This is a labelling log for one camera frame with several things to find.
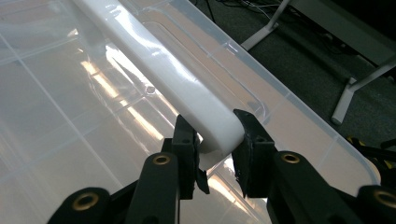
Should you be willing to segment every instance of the plastic box lid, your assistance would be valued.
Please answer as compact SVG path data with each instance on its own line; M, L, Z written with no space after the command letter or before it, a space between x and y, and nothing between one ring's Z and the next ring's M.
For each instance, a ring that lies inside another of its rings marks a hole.
M278 149L303 154L350 194L379 182L355 148L190 2L127 7L185 67L205 69L243 102ZM172 137L178 112L71 1L0 1L0 16L2 223L47 222L78 189L114 193L135 181ZM243 199L231 158L209 176L211 194L182 201L181 223L270 222L264 200Z

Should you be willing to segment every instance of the floor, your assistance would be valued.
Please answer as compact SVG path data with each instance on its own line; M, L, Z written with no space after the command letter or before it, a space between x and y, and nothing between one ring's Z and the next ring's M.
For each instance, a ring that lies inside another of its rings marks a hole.
M211 18L205 0L191 2ZM262 13L224 3L237 6L232 1L209 0L218 27L239 44L269 21ZM370 147L396 137L396 85L391 77L378 78L357 91L343 124L331 123L347 80L365 77L375 66L353 50L337 47L295 13L284 13L278 28L249 53L342 136L358 137Z

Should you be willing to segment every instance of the white plastic handle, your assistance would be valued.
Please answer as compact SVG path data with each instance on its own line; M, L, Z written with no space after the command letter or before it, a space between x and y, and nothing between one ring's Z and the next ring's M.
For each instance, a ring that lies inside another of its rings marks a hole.
M244 129L233 109L245 107L227 97L228 90L220 83L216 85L217 80L210 85L216 91L210 90L120 2L75 0L75 3L204 138L201 168L210 168L223 160L242 142Z

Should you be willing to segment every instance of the black cable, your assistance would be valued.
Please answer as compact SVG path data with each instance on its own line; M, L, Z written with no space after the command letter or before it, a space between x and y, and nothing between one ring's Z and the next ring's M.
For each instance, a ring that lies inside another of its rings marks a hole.
M290 15L294 16L298 21L303 23L312 33L314 33L315 37L322 43L323 47L328 52L330 52L331 54L335 54L335 55L348 54L348 53L345 53L344 51L342 51L341 49L335 47L332 43L329 43L324 39L324 35L329 34L332 36L332 34L330 34L329 32L327 32L324 29L323 29L323 31L325 31L325 32L320 32L320 31L316 30L314 27L315 25L312 24L312 21L310 21L308 18L306 18L304 15L302 15L300 12L298 12L297 10L295 10L292 7L288 7L287 12L289 12Z
M206 1L206 4L207 4L207 8L209 9L209 13L210 13L210 17L212 18L212 21L214 22L214 23L216 23L215 22L215 17L213 16L213 12L212 12L212 7L210 6L210 4L209 4L209 0L205 0Z
M260 0L253 0L253 1L248 1L248 2L245 2L243 0L216 0L216 1L222 3L226 7L241 7L241 8L245 8L251 12L258 13L258 14L264 14L264 13L261 11L252 9L251 7L255 7L252 3L270 4L267 2L264 3L263 1L260 1Z

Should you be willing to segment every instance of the clear plastic storage box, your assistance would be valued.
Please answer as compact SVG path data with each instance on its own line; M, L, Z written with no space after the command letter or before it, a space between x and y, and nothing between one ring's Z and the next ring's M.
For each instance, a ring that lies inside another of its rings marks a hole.
M183 69L254 113L278 149L303 154L350 194L379 183L356 149L189 1L122 3ZM116 192L173 135L178 112L85 17L69 0L0 1L1 223L47 222L78 189ZM208 174L211 194L182 201L181 223L270 222L263 199L243 199L230 157Z

